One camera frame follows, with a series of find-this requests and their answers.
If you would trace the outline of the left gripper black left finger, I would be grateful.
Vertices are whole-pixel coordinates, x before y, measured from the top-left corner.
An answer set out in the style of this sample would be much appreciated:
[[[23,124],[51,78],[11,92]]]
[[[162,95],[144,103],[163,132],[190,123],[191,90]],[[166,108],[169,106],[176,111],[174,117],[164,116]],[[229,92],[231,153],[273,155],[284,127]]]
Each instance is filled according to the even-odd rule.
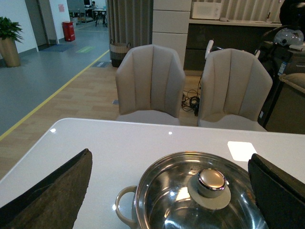
[[[71,229],[92,173],[92,153],[82,150],[0,209],[2,229]]]

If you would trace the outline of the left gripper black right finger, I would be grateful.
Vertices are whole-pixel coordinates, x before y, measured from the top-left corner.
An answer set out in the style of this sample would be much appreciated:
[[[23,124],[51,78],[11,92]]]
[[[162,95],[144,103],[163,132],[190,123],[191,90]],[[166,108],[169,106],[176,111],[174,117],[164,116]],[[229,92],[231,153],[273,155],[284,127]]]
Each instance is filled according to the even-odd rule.
[[[305,227],[305,184],[253,154],[248,173],[256,205],[270,229]]]

